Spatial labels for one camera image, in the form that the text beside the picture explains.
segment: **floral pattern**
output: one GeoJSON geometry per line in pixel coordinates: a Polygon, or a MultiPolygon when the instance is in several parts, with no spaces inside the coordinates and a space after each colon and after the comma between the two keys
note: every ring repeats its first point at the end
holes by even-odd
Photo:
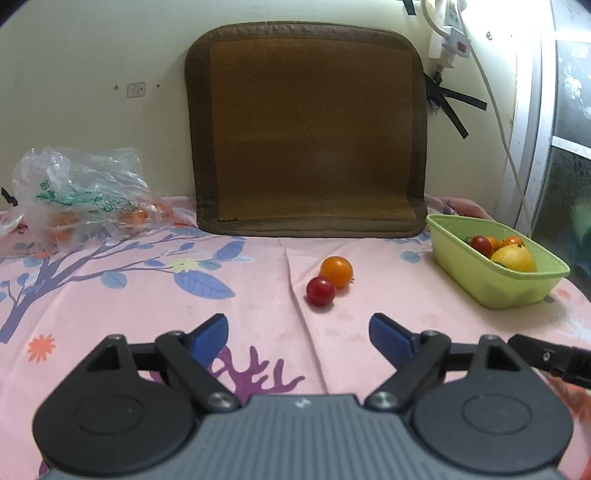
{"type": "Polygon", "coordinates": [[[35,363],[39,363],[41,360],[44,362],[47,361],[47,355],[51,354],[56,347],[55,341],[51,334],[47,336],[41,334],[39,337],[31,340],[29,342],[29,350],[27,350],[27,353],[31,354],[29,362],[35,361],[35,363]]]}

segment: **cherry tomato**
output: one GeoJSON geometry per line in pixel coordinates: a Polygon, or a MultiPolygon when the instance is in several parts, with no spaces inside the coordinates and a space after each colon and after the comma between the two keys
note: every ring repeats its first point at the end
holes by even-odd
{"type": "Polygon", "coordinates": [[[491,243],[492,252],[495,253],[501,248],[501,242],[499,242],[494,236],[487,236],[488,241],[491,243]]]}
{"type": "Polygon", "coordinates": [[[476,235],[474,238],[472,238],[470,246],[477,252],[480,252],[486,258],[490,258],[492,255],[492,245],[485,236],[476,235]]]}
{"type": "Polygon", "coordinates": [[[314,277],[306,286],[306,295],[312,305],[326,307],[335,298],[336,287],[328,278],[314,277]]]}
{"type": "Polygon", "coordinates": [[[507,245],[523,245],[523,239],[519,235],[510,235],[501,242],[502,247],[507,245]]]}
{"type": "Polygon", "coordinates": [[[353,267],[346,258],[328,257],[320,266],[320,276],[328,278],[337,288],[344,288],[353,280],[353,267]]]}

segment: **orange cherry tomato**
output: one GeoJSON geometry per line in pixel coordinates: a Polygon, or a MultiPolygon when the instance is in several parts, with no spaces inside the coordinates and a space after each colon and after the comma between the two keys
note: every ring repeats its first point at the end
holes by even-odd
{"type": "Polygon", "coordinates": [[[328,257],[320,266],[320,276],[328,278],[335,287],[344,288],[353,280],[353,267],[346,258],[328,257]]]}
{"type": "Polygon", "coordinates": [[[519,235],[510,235],[501,242],[502,247],[507,245],[523,245],[523,239],[519,235]]]}
{"type": "Polygon", "coordinates": [[[501,242],[499,242],[495,237],[487,236],[486,239],[491,243],[493,253],[501,248],[501,242]]]}

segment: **plastic bag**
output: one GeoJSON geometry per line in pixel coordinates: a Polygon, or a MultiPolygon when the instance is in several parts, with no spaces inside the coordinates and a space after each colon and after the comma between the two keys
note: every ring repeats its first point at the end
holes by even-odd
{"type": "Polygon", "coordinates": [[[14,169],[12,186],[18,207],[11,210],[18,211],[7,212],[11,223],[21,216],[29,230],[60,249],[173,224],[171,207],[150,192],[133,148],[102,155],[33,149],[14,169]]]}

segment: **white cable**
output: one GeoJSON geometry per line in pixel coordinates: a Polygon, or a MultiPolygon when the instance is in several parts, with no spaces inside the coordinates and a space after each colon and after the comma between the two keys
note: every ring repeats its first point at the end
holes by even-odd
{"type": "Polygon", "coordinates": [[[425,17],[425,20],[427,20],[427,23],[435,31],[435,33],[441,35],[443,38],[449,38],[449,33],[438,27],[437,24],[431,18],[431,15],[429,15],[429,11],[427,10],[427,0],[421,0],[421,10],[423,11],[423,16],[425,17]]]}
{"type": "Polygon", "coordinates": [[[476,62],[476,66],[478,67],[478,70],[480,71],[480,75],[482,76],[482,80],[484,82],[486,90],[488,91],[488,95],[489,95],[489,97],[491,97],[492,108],[495,111],[496,121],[499,124],[499,132],[501,133],[501,141],[503,143],[503,147],[505,147],[505,152],[507,153],[507,159],[509,160],[509,164],[511,165],[511,170],[513,171],[513,176],[515,177],[515,184],[517,186],[517,190],[519,190],[519,194],[521,195],[521,205],[523,207],[523,213],[525,215],[525,220],[527,221],[527,228],[525,230],[525,234],[526,234],[526,236],[531,236],[531,229],[533,227],[533,221],[531,219],[530,211],[527,208],[527,201],[525,199],[525,190],[524,190],[523,186],[521,185],[521,180],[519,179],[519,173],[517,172],[517,168],[515,167],[515,162],[513,162],[513,156],[511,155],[511,152],[509,151],[509,144],[507,143],[507,138],[505,137],[505,130],[503,129],[503,122],[501,120],[501,114],[499,113],[499,106],[496,103],[495,95],[492,93],[492,87],[491,87],[490,82],[488,81],[488,78],[486,77],[486,73],[484,72],[484,68],[482,68],[482,64],[480,63],[480,60],[478,59],[478,55],[476,55],[476,50],[474,50],[474,47],[472,46],[472,42],[470,41],[470,38],[468,36],[468,30],[466,29],[466,24],[464,23],[464,19],[462,17],[462,11],[460,10],[460,8],[457,4],[457,0],[454,0],[454,1],[455,1],[455,5],[456,5],[456,12],[458,14],[458,17],[460,18],[460,23],[462,24],[462,30],[464,31],[464,34],[466,35],[466,41],[468,43],[468,47],[472,51],[472,56],[474,57],[474,61],[476,62]]]}

